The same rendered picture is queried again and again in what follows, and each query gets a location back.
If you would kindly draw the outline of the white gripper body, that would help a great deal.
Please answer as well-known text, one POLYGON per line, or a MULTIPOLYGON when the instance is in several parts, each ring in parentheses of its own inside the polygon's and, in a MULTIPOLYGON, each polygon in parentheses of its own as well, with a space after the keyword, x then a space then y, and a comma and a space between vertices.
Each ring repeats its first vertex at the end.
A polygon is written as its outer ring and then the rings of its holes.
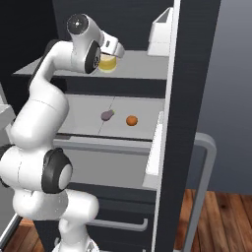
POLYGON ((125 52, 118 38, 106 32, 103 33, 103 44, 100 49, 102 53, 118 58, 122 58, 125 52))

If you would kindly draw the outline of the pale yellow mayonnaise jar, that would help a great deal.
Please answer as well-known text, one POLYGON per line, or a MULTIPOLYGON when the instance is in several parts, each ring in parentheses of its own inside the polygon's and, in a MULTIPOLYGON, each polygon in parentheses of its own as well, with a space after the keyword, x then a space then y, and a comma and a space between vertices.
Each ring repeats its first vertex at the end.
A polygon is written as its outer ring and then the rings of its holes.
POLYGON ((102 72, 112 72, 116 69, 117 61, 115 56, 102 54, 98 64, 98 69, 102 72))

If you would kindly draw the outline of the dark fridge body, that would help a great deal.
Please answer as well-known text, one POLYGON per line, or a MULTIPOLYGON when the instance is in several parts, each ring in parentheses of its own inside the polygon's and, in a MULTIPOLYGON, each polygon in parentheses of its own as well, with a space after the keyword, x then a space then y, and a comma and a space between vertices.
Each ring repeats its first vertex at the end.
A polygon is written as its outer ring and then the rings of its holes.
MULTIPOLYGON (((135 1, 127 0, 0 0, 0 78, 7 100, 15 112, 25 105, 29 91, 25 83, 10 73, 42 53, 45 44, 58 36, 67 39, 66 20, 74 13, 86 13, 98 25, 119 38, 128 49, 142 49, 147 43, 151 11, 158 7, 143 0, 135 11, 135 1)), ((158 98, 163 83, 153 81, 143 89, 137 81, 93 80, 79 78, 73 82, 55 80, 66 95, 116 95, 158 98)))

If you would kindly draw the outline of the plain grey fridge shelf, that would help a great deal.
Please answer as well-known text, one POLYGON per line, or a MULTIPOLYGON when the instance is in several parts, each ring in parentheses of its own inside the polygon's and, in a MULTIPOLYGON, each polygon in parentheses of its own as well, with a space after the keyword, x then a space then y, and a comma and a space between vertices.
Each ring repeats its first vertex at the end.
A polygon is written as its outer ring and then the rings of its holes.
MULTIPOLYGON (((40 58, 14 73, 14 75, 32 75, 40 58)), ((96 70, 87 75, 66 70, 58 70, 53 77, 94 77, 94 78, 123 78, 166 80, 168 70, 168 57, 148 56, 147 51, 126 50, 122 59, 117 59, 115 70, 102 72, 96 70)))

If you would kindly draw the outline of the grey fridge shelf with seam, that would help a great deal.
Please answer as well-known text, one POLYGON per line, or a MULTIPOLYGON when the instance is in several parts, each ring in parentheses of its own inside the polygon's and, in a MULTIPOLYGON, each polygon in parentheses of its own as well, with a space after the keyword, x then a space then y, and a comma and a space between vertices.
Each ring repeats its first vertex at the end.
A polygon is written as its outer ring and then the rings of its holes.
POLYGON ((62 135, 151 140, 158 114, 163 110, 162 98, 83 94, 67 94, 67 98, 70 108, 59 129, 62 135), (102 121, 101 114, 110 109, 114 110, 114 115, 102 121), (129 115, 138 118, 135 126, 127 125, 129 115))

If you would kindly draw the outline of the dark fridge door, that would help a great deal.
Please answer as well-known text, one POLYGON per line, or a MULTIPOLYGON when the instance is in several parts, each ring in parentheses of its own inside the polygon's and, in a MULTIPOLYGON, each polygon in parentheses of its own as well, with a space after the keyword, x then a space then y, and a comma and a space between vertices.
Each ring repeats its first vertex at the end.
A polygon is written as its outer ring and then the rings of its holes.
POLYGON ((152 252, 173 252, 221 0, 174 0, 152 252))

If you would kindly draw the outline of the grey fridge crisper drawer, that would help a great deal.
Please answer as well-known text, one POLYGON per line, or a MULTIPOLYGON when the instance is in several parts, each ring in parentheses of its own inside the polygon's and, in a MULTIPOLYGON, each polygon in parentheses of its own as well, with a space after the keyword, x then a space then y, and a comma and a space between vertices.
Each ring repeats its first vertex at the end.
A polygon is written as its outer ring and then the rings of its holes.
POLYGON ((72 182, 143 189, 150 141, 58 136, 74 166, 72 182))

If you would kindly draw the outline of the grey counter cabinet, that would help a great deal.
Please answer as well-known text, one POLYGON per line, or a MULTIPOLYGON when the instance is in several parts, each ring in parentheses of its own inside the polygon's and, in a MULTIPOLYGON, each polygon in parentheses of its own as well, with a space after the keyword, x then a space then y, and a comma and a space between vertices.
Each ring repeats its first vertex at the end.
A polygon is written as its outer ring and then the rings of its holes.
MULTIPOLYGON (((13 108, 7 103, 0 84, 0 158, 11 145, 9 131, 14 118, 13 108)), ((13 210, 13 196, 14 191, 0 182, 0 252, 4 251, 11 235, 22 219, 13 210)))

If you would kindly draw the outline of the small white door bin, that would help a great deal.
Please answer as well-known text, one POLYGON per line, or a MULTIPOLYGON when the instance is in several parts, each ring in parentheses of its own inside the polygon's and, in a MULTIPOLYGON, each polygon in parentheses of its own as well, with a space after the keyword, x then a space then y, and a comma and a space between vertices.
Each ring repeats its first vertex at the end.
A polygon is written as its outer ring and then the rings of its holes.
POLYGON ((152 23, 148 55, 167 57, 171 41, 171 28, 173 20, 173 8, 168 7, 152 23))

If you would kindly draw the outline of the purple eggplant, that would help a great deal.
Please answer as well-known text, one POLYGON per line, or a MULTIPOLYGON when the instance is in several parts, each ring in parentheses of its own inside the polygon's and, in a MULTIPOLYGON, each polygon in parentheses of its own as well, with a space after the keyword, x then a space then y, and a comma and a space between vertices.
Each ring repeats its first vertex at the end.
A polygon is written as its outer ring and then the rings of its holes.
POLYGON ((114 110, 110 109, 110 110, 104 111, 101 114, 100 118, 102 121, 108 121, 113 115, 114 115, 114 110))

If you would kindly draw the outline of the orange fruit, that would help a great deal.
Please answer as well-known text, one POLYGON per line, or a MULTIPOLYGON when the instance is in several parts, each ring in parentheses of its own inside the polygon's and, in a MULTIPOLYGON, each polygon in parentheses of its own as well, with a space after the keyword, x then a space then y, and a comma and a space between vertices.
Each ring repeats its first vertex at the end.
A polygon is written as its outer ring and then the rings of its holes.
POLYGON ((138 123, 138 118, 134 115, 129 115, 126 118, 126 123, 128 126, 135 126, 138 123))

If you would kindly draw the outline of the long white door bin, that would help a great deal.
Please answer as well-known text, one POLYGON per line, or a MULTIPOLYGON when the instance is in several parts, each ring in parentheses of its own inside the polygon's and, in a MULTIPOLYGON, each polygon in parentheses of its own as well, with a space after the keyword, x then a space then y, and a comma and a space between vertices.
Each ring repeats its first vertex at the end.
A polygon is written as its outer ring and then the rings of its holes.
POLYGON ((159 160, 160 160, 160 148, 161 148, 161 135, 162 135, 162 121, 163 112, 158 114, 157 125, 151 144, 151 149, 146 165, 145 176, 143 180, 143 186, 149 189, 158 189, 158 172, 159 172, 159 160))

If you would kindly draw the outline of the dark freezer drawer front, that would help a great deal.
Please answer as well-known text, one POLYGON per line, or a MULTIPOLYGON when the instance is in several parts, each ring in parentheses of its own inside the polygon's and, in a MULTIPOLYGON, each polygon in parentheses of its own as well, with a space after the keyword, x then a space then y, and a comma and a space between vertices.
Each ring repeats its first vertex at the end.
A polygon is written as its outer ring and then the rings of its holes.
POLYGON ((129 229, 90 224, 87 230, 101 251, 151 252, 156 193, 150 190, 70 183, 99 201, 98 220, 129 223, 129 229))

